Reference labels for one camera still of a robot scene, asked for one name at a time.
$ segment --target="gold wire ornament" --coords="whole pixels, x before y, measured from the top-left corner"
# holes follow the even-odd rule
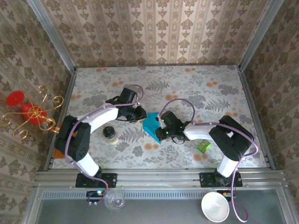
[[[12,133],[13,138],[17,140],[22,140],[28,136],[28,130],[24,129],[19,131],[20,128],[22,128],[26,123],[30,122],[34,125],[38,125],[39,128],[42,131],[53,131],[55,133],[59,133],[60,128],[56,127],[56,121],[53,118],[47,117],[47,112],[55,110],[62,106],[64,102],[64,98],[62,96],[55,96],[52,99],[53,105],[56,105],[50,109],[44,110],[42,109],[42,105],[46,101],[47,97],[49,96],[49,88],[47,85],[41,85],[36,89],[37,93],[39,93],[41,96],[43,96],[42,103],[40,105],[35,105],[32,103],[32,100],[27,92],[22,91],[15,91],[11,93],[6,100],[6,104],[8,106],[17,106],[22,105],[22,112],[8,112],[4,114],[1,118],[0,124],[2,126],[8,126],[11,124],[11,119],[9,118],[9,115],[14,114],[22,114],[26,121],[23,122],[21,125],[16,127]],[[29,100],[29,104],[23,103],[23,100],[25,99],[25,95],[27,96]]]

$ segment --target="metal frame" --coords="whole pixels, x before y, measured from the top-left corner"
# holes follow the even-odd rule
[[[72,61],[66,46],[61,40],[58,32],[53,26],[50,17],[48,16],[46,10],[44,9],[40,0],[28,0],[28,4],[31,6],[32,10],[36,14],[38,20],[49,36],[51,42],[53,43],[55,49],[59,53],[61,59],[63,60],[66,68],[73,75],[75,73],[75,63]]]
[[[256,133],[257,133],[258,139],[261,144],[262,151],[264,153],[266,153],[266,155],[267,155],[270,168],[275,169],[275,164],[274,164],[265,134],[263,132],[262,124],[261,124],[260,118],[258,116],[256,106],[254,104],[254,100],[252,98],[252,94],[251,94],[245,73],[241,69],[238,69],[238,73],[239,73],[239,77],[240,77],[240,80],[241,80],[241,83],[242,83],[242,86],[244,89],[245,97],[247,99],[248,107],[250,109],[252,120],[253,120],[254,126],[256,128]]]
[[[121,190],[126,200],[179,200],[202,199],[211,190]],[[42,200],[53,199],[84,199],[88,189],[83,190],[44,190]]]
[[[229,188],[201,188],[199,173],[213,172],[213,169],[108,169],[104,173],[117,173],[117,189],[134,192],[144,190],[177,190],[206,192]],[[287,224],[298,223],[296,210],[289,200],[287,183],[281,170],[268,168],[241,168],[243,187],[239,190],[275,189]],[[43,193],[46,190],[63,192],[82,192],[86,189],[75,188],[78,171],[75,169],[53,169],[48,172],[37,172],[32,198],[28,203],[22,223],[34,224],[39,214]]]
[[[274,17],[276,16],[283,2],[284,0],[272,0],[269,3],[269,6],[265,14],[263,15],[258,27],[256,28],[254,35],[250,40],[250,43],[248,44],[248,47],[246,48],[240,60],[239,66],[243,70],[245,70],[246,66],[248,65],[249,61],[254,55],[258,45],[260,44],[263,37],[265,36],[269,26],[271,25]]]
[[[71,76],[69,85],[68,85],[66,93],[65,93],[64,103],[61,107],[59,118],[57,120],[57,124],[60,124],[60,122],[62,122],[64,117],[66,116],[67,109],[69,107],[70,100],[71,100],[71,93],[72,93],[74,85],[75,85],[76,77],[77,77],[76,73]],[[54,150],[55,150],[54,144],[55,144],[56,136],[57,136],[57,134],[54,133],[53,138],[52,138],[52,142],[51,142],[51,145],[50,145],[50,149],[49,149],[49,152],[48,152],[48,156],[47,156],[45,165],[43,167],[43,171],[47,171],[49,169],[51,159],[52,159],[52,156],[53,156]]]

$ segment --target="white bowl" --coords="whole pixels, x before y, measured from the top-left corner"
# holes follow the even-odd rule
[[[215,223],[223,222],[229,214],[227,200],[217,192],[209,192],[202,198],[201,209],[205,216]]]

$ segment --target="floor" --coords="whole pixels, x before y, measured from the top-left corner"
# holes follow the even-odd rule
[[[221,66],[148,66],[77,69],[68,114],[80,116],[99,108],[118,96],[123,87],[139,84],[144,89],[142,107],[160,112],[174,98],[190,100],[196,109],[195,122],[218,121],[230,115],[255,137],[242,84],[234,65]],[[190,120],[191,107],[175,101],[168,107],[183,122]],[[202,154],[196,147],[202,140],[176,145],[171,140],[159,144],[142,129],[142,123],[112,121],[119,141],[109,145],[103,127],[91,135],[90,154],[102,168],[215,168],[222,158],[221,150],[212,146]],[[241,167],[266,167],[262,152],[246,158]],[[72,168],[64,159],[54,159],[52,168]]]

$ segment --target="clear plastic cup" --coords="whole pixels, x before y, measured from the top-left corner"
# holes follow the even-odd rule
[[[105,195],[105,205],[109,210],[121,209],[125,204],[125,196],[120,190],[109,190]]]

